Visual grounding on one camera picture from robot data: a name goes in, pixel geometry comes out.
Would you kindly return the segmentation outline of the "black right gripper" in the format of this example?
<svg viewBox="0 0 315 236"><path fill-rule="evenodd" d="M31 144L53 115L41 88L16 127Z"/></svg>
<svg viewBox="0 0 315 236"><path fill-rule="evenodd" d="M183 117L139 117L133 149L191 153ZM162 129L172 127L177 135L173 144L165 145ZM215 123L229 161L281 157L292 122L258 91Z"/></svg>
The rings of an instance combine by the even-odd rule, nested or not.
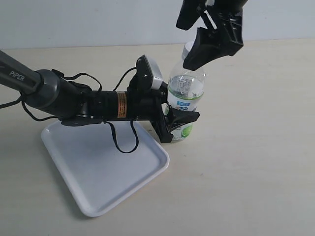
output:
<svg viewBox="0 0 315 236"><path fill-rule="evenodd" d="M183 0L176 27L189 30L199 17L205 25L197 29L183 68L196 71L211 61L233 56L243 48L245 3L245 0Z"/></svg>

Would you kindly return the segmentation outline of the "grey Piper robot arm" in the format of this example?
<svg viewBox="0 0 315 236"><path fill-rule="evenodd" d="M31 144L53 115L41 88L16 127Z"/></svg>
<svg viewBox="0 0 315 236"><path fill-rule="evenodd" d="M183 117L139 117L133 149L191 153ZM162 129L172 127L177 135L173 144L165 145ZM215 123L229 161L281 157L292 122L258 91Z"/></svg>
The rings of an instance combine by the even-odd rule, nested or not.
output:
<svg viewBox="0 0 315 236"><path fill-rule="evenodd" d="M183 67L195 71L225 56L235 55L243 47L243 0L185 0L176 26L189 30L198 19L205 27L197 30L192 49ZM146 55L138 58L135 75L125 91L92 90L57 70L33 71L8 54L0 54L0 82L20 93L16 103L25 111L33 107L58 119L65 126L85 126L116 121L147 120L163 143L173 139L173 130L198 120L197 111L171 108L164 114L167 84L159 67Z"/></svg>

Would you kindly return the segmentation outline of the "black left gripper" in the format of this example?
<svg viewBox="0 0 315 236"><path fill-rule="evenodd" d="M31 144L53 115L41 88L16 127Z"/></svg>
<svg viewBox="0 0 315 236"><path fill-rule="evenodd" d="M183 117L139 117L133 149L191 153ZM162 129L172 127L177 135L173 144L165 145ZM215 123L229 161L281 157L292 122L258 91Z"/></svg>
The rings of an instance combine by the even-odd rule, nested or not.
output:
<svg viewBox="0 0 315 236"><path fill-rule="evenodd" d="M199 112L170 108L164 116L162 104L167 103L167 84L159 90L89 91L84 93L82 114L99 121L149 121L161 143L172 141L171 131L198 120Z"/></svg>

